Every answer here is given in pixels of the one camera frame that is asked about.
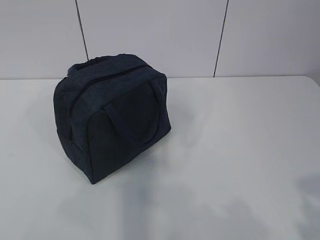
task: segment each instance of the zipper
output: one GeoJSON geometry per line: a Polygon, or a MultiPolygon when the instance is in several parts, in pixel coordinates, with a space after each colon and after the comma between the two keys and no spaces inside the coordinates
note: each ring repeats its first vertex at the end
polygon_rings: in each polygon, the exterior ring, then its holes
{"type": "Polygon", "coordinates": [[[134,71],[136,71],[136,70],[138,70],[138,69],[145,68],[145,67],[151,68],[149,65],[136,66],[136,67],[130,68],[130,69],[125,70],[125,71],[121,71],[121,72],[118,72],[118,73],[115,73],[115,74],[111,74],[111,75],[109,75],[109,76],[103,76],[103,77],[95,78],[95,79],[92,79],[92,80],[88,81],[88,82],[83,86],[83,88],[80,90],[80,92],[75,96],[75,98],[72,100],[72,102],[71,102],[71,104],[70,104],[70,107],[69,107],[70,117],[71,117],[72,111],[73,111],[76,103],[78,102],[79,98],[81,97],[81,95],[82,95],[88,88],[90,88],[92,85],[97,84],[97,83],[100,83],[100,82],[102,82],[102,81],[114,79],[114,78],[117,78],[117,77],[120,77],[120,76],[129,74],[129,73],[132,73],[132,72],[134,72],[134,71]]]}

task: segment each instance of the bag handle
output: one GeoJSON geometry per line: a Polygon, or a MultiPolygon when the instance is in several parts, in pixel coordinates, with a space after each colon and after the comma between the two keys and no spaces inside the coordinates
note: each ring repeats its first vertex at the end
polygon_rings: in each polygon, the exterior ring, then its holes
{"type": "Polygon", "coordinates": [[[122,120],[120,115],[117,113],[117,110],[113,107],[112,103],[108,103],[104,110],[108,114],[109,118],[111,119],[112,124],[114,125],[117,132],[128,142],[130,142],[133,146],[136,147],[147,147],[151,146],[154,143],[154,140],[158,138],[159,135],[162,134],[162,131],[165,126],[165,119],[167,116],[167,107],[166,107],[166,101],[163,91],[161,90],[158,83],[153,80],[149,82],[151,85],[151,88],[156,96],[156,99],[159,104],[159,119],[158,119],[158,126],[157,130],[151,139],[147,140],[139,140],[135,134],[126,126],[125,122],[122,120]]]}

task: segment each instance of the fabric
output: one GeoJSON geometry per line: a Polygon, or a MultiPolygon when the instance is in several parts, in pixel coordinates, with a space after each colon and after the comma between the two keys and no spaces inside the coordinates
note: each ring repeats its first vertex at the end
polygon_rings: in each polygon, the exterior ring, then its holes
{"type": "Polygon", "coordinates": [[[167,77],[131,54],[73,65],[55,88],[58,137],[92,184],[133,160],[171,129],[167,77]]]}

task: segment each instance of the bag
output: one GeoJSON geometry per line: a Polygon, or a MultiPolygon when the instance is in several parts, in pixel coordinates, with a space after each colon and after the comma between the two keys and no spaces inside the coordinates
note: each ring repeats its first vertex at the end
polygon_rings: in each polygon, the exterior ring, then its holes
{"type": "Polygon", "coordinates": [[[131,54],[75,64],[55,88],[57,134],[68,158],[99,182],[171,129],[167,77],[131,54]]]}

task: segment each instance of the lunch bag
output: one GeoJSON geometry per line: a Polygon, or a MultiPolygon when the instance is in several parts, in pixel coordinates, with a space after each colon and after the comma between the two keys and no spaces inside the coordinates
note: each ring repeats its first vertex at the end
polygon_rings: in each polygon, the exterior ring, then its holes
{"type": "Polygon", "coordinates": [[[167,77],[132,54],[73,65],[55,88],[57,134],[92,184],[129,163],[171,129],[167,77]]]}

